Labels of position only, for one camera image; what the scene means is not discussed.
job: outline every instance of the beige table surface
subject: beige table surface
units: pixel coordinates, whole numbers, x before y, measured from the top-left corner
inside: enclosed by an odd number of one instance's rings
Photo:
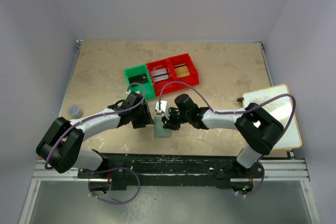
[[[195,86],[212,107],[235,109],[243,93],[268,87],[266,67],[258,43],[157,42],[85,40],[80,49],[73,76],[65,96],[61,116],[78,104],[83,116],[105,109],[126,98],[127,83],[123,70],[147,62],[189,53],[198,69],[200,84]],[[164,95],[174,98],[187,93],[200,106],[204,102],[192,90]],[[148,101],[152,117],[158,98]],[[225,129],[197,130],[182,125],[170,138],[154,138],[153,126],[134,130],[132,125],[102,132],[86,140],[82,149],[112,153],[237,155],[246,145],[239,132]],[[285,151],[273,155],[285,156]]]

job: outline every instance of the tabletop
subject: tabletop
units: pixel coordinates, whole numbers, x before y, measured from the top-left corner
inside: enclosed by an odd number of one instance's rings
[[[67,107],[77,104],[89,116],[125,99],[127,82],[123,70],[147,62],[189,53],[200,78],[195,88],[215,109],[236,109],[243,93],[270,86],[259,43],[161,42],[85,40],[65,95],[61,116],[71,119]],[[163,96],[174,105],[176,96],[187,93],[199,106],[202,99],[190,89]],[[152,117],[158,97],[148,100]],[[246,145],[238,131],[197,130],[184,124],[172,137],[154,138],[154,127],[132,124],[108,130],[86,140],[83,150],[102,153],[235,156]],[[285,150],[273,155],[287,156]]]

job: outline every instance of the whiteboard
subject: whiteboard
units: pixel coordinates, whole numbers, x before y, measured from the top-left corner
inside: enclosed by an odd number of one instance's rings
[[[246,107],[251,102],[261,104],[270,98],[280,94],[289,93],[288,86],[281,84],[270,88],[265,88],[257,91],[247,92],[243,94],[243,105]],[[291,99],[289,97],[282,97],[274,102],[265,105],[263,108],[277,119],[284,127],[286,126],[289,115],[292,110]],[[302,145],[302,140],[297,125],[296,117],[294,115],[286,133],[282,136],[279,142],[274,146],[273,150],[299,148]]]

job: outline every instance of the black object in green bin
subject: black object in green bin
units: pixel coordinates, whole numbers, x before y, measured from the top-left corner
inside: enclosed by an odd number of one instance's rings
[[[137,83],[140,83],[140,84],[145,84],[146,82],[148,82],[147,80],[147,75],[146,74],[140,74],[138,76],[133,76],[133,77],[130,77],[128,78],[128,81],[130,83],[134,83],[134,82],[137,82]]]
[[[171,137],[172,130],[163,128],[161,118],[161,116],[154,117],[154,137]]]

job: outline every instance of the gray wall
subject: gray wall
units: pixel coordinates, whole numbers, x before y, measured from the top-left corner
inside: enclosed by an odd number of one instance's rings
[[[76,42],[55,0],[0,0],[0,38],[0,223],[18,223]]]
[[[336,206],[336,0],[289,0],[266,40],[275,83],[287,83],[298,100],[311,183],[324,223],[335,223]]]
[[[288,0],[57,0],[79,39],[265,39]]]

